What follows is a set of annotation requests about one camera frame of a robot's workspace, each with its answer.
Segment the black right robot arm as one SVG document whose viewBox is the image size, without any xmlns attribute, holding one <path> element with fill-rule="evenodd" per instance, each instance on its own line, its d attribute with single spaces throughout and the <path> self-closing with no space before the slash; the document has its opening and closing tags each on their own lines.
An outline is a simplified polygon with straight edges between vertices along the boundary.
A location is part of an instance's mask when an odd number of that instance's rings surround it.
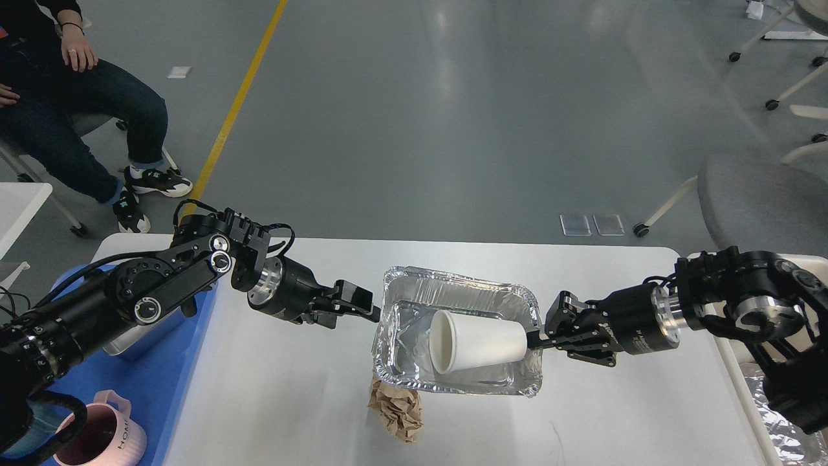
<svg viewBox="0 0 828 466">
<path fill-rule="evenodd" d="M 763 371 L 769 407 L 805 433 L 825 430 L 826 285 L 769 251 L 680 258 L 672 274 L 603 299 L 563 290 L 527 347 L 612 368 L 618 352 L 677 348 L 683 328 L 742 342 Z"/>
</svg>

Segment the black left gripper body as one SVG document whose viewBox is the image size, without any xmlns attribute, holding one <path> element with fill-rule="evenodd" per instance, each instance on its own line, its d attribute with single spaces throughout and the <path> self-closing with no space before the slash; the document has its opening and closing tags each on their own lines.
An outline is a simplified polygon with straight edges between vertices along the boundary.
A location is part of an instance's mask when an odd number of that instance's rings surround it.
<svg viewBox="0 0 828 466">
<path fill-rule="evenodd" d="M 317 283 L 308 267 L 288 257 L 271 257 L 248 292 L 248 305 L 266 315 L 302 324 L 302 313 L 318 312 L 317 298 L 323 288 L 329 287 Z"/>
</svg>

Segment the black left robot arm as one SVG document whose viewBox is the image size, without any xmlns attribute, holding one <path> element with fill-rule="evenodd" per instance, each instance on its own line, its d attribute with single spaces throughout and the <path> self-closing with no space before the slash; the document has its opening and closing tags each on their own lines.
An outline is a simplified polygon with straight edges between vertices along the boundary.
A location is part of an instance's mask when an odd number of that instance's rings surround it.
<svg viewBox="0 0 828 466">
<path fill-rule="evenodd" d="M 287 257 L 294 236 L 271 243 L 271 231 L 281 223 L 263 225 L 200 201 L 195 206 L 204 213 L 174 218 L 169 248 L 92 262 L 2 326 L 2 451 L 32 427 L 32 402 L 74 416 L 38 448 L 3 458 L 3 465 L 40 464 L 80 433 L 87 409 L 74 396 L 51 392 L 56 379 L 134 327 L 157 324 L 176 310 L 194 316 L 196 294 L 225 275 L 245 292 L 251 309 L 293 324 L 334 329 L 344 315 L 379 322 L 381 310 L 369 290 L 345 280 L 322 286 L 310 269 Z"/>
</svg>

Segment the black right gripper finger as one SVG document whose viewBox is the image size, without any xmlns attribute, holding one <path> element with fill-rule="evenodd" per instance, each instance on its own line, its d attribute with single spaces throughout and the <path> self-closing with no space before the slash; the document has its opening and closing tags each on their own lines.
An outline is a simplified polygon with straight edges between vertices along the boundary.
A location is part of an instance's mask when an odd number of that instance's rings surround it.
<svg viewBox="0 0 828 466">
<path fill-rule="evenodd" d="M 583 339 L 585 339 L 585 331 L 559 331 L 550 335 L 544 330 L 529 331 L 527 333 L 527 348 L 533 349 L 551 349 L 555 348 L 560 351 L 576 352 L 583 347 Z"/>
<path fill-rule="evenodd" d="M 593 301 L 581 301 L 570 291 L 559 292 L 547 312 L 545 334 L 550 341 L 562 341 L 565 338 L 592 336 L 593 331 L 585 323 L 583 313 L 593 308 Z"/>
</svg>

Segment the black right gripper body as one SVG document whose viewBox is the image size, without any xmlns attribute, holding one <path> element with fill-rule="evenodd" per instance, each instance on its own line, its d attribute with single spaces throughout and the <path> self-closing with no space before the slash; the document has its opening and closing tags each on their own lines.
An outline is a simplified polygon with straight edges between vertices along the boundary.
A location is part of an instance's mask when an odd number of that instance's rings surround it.
<svg viewBox="0 0 828 466">
<path fill-rule="evenodd" d="M 617 290 L 586 304 L 591 312 L 588 323 L 604 338 L 596 349 L 585 352 L 586 362 L 612 368 L 618 352 L 640 355 L 679 347 L 679 325 L 672 316 L 668 292 L 655 282 Z"/>
</svg>

